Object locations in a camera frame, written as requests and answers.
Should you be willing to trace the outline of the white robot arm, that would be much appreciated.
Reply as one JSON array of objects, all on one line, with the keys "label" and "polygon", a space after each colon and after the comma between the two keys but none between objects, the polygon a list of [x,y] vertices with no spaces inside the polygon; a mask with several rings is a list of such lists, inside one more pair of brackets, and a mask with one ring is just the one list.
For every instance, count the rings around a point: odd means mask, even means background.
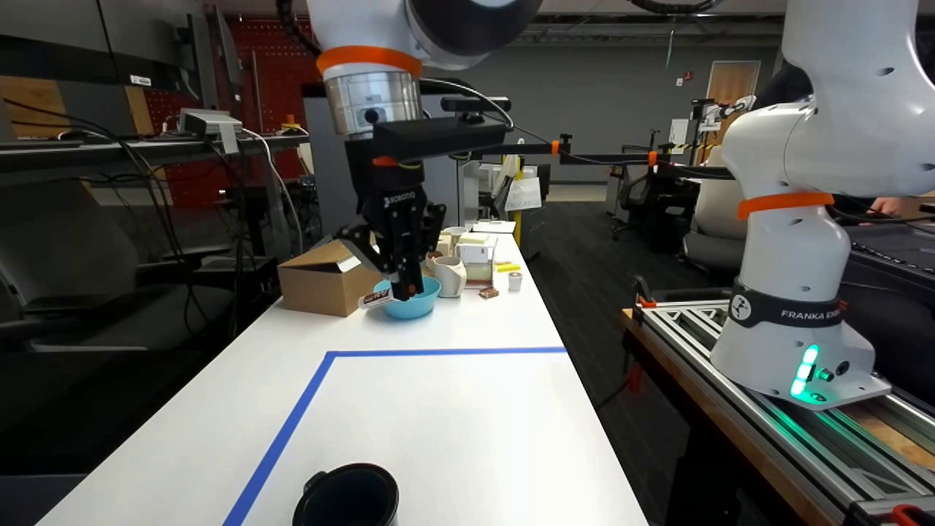
[{"label": "white robot arm", "polygon": [[[352,240],[395,294],[411,297],[428,250],[421,163],[506,138],[500,126],[421,118],[421,72],[487,59],[542,0],[303,4],[360,196]],[[785,0],[783,59],[807,72],[809,97],[753,109],[722,139],[742,186],[744,250],[713,366],[750,391],[802,410],[888,391],[874,344],[840,318],[849,240],[827,207],[935,186],[935,85],[915,47],[916,6]]]}]

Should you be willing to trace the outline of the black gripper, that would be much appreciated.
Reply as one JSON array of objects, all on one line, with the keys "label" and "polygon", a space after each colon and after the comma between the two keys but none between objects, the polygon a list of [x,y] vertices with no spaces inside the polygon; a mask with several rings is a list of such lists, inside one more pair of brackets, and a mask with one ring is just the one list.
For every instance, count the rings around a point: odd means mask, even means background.
[{"label": "black gripper", "polygon": [[435,245],[447,207],[422,194],[422,163],[380,154],[371,144],[346,144],[346,170],[357,194],[357,226],[338,230],[352,250],[390,274],[390,297],[409,300],[411,281],[435,278]]}]

